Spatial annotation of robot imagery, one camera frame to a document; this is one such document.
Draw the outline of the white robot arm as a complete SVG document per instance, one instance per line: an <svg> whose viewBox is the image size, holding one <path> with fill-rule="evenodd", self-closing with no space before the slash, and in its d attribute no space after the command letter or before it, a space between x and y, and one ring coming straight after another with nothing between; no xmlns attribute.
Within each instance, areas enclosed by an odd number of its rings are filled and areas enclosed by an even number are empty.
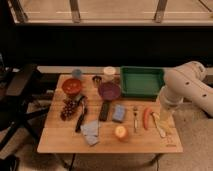
<svg viewBox="0 0 213 171"><path fill-rule="evenodd" d="M191 101L213 118L213 88L206 85L205 67L198 61L164 69L164 83L158 94L161 105L159 126L168 130L168 118L174 113L183 99Z"/></svg>

